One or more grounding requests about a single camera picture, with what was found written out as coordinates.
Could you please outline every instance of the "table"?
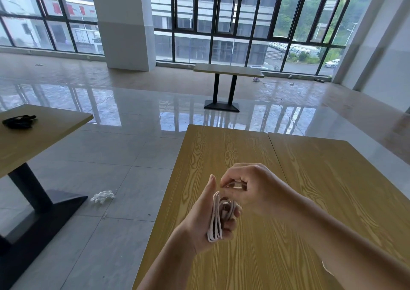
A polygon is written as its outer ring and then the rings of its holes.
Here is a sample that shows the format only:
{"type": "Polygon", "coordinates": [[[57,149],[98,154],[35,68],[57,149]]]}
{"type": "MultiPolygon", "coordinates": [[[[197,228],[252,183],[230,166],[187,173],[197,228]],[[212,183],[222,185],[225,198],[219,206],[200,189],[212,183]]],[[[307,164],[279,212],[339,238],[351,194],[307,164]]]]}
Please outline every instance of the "table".
{"type": "Polygon", "coordinates": [[[34,209],[6,237],[0,236],[0,289],[13,286],[87,199],[45,191],[26,162],[92,120],[92,114],[26,104],[1,112],[0,120],[25,114],[37,116],[31,129],[0,124],[0,178],[8,174],[34,209]]]}
{"type": "MultiPolygon", "coordinates": [[[[189,125],[133,289],[172,230],[234,163],[264,163],[301,194],[410,264],[410,201],[349,143],[189,125]]],[[[193,262],[187,289],[342,289],[298,235],[244,210],[234,239],[193,262]]]]}
{"type": "Polygon", "coordinates": [[[239,105],[233,101],[233,94],[235,92],[236,80],[239,76],[251,76],[264,78],[265,75],[261,73],[258,69],[250,67],[238,67],[230,65],[215,65],[211,63],[197,63],[193,68],[195,72],[207,72],[215,73],[215,83],[214,83],[214,96],[212,100],[206,100],[204,109],[212,110],[223,110],[230,112],[239,112],[239,105]],[[229,90],[228,102],[220,101],[217,102],[218,97],[218,87],[219,87],[219,75],[229,74],[232,75],[232,83],[229,90]]]}

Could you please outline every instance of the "tiled floor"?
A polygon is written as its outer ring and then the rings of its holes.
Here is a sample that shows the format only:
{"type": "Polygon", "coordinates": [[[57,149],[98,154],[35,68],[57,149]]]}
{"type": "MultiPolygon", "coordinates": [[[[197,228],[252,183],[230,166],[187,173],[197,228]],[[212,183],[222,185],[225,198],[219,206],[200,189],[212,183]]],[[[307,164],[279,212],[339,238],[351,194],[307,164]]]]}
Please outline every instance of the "tiled floor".
{"type": "MultiPolygon", "coordinates": [[[[103,205],[85,202],[13,289],[130,289],[189,124],[347,140],[410,198],[405,115],[340,86],[292,83],[238,78],[234,114],[203,109],[211,75],[0,54],[0,110],[31,103],[94,115],[29,161],[44,188],[116,195],[103,205]],[[389,124],[368,121],[374,107],[389,124]]],[[[1,234],[27,204],[8,177],[0,179],[1,234]]]]}

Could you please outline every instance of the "wood grain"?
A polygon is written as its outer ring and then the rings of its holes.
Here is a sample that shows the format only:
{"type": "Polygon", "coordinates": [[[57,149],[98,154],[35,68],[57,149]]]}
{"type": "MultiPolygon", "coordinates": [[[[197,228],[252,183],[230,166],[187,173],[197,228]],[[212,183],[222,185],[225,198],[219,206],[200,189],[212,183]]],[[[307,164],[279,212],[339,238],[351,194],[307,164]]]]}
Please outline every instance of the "wood grain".
{"type": "Polygon", "coordinates": [[[30,129],[0,124],[0,178],[93,119],[89,113],[24,104],[1,112],[0,120],[20,115],[35,115],[37,120],[30,129]]]}
{"type": "Polygon", "coordinates": [[[410,201],[348,142],[269,133],[288,184],[410,265],[410,201]]]}
{"type": "Polygon", "coordinates": [[[240,75],[264,78],[261,71],[250,67],[239,67],[230,65],[215,65],[212,63],[197,63],[193,68],[194,72],[220,73],[228,75],[240,75]]]}
{"type": "MultiPolygon", "coordinates": [[[[264,163],[285,180],[268,134],[189,125],[133,289],[209,175],[218,181],[239,162],[264,163]]],[[[315,252],[287,226],[244,210],[233,241],[217,242],[195,258],[187,289],[329,289],[328,276],[315,252]]]]}

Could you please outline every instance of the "glass wall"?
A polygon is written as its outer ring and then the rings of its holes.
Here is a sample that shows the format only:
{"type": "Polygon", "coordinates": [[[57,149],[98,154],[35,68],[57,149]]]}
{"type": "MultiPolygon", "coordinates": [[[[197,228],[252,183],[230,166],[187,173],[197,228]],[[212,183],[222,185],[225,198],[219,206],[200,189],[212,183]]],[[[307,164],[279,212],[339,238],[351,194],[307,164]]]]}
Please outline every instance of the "glass wall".
{"type": "Polygon", "coordinates": [[[104,54],[93,0],[0,0],[0,45],[104,54]]]}
{"type": "Polygon", "coordinates": [[[369,2],[151,0],[157,59],[329,76],[369,2]]]}

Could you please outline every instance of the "person's right hand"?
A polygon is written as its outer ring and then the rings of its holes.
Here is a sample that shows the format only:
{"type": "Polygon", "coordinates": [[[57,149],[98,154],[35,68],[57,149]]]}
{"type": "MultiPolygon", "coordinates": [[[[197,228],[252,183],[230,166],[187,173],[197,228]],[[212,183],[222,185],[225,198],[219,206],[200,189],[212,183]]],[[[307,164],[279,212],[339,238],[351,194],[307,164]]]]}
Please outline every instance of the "person's right hand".
{"type": "Polygon", "coordinates": [[[221,187],[221,197],[237,201],[244,209],[259,215],[272,217],[286,215],[305,199],[263,164],[234,164],[223,175],[221,187]],[[234,180],[246,182],[246,190],[228,187],[234,180]]]}

